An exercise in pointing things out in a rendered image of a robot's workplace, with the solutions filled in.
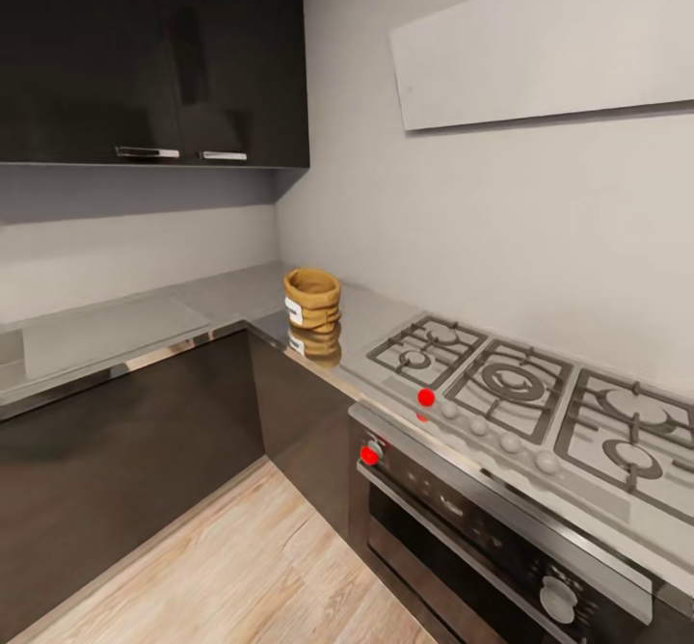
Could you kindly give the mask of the popcorn bag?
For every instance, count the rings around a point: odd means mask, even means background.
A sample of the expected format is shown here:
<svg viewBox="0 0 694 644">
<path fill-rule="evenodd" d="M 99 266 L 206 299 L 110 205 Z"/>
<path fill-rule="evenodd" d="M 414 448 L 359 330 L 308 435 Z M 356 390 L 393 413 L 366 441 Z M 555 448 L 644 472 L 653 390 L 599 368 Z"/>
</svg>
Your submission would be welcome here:
<svg viewBox="0 0 694 644">
<path fill-rule="evenodd" d="M 291 324 L 316 333 L 330 333 L 341 317 L 341 283 L 332 273 L 311 267 L 300 267 L 286 275 L 285 306 Z"/>
</svg>

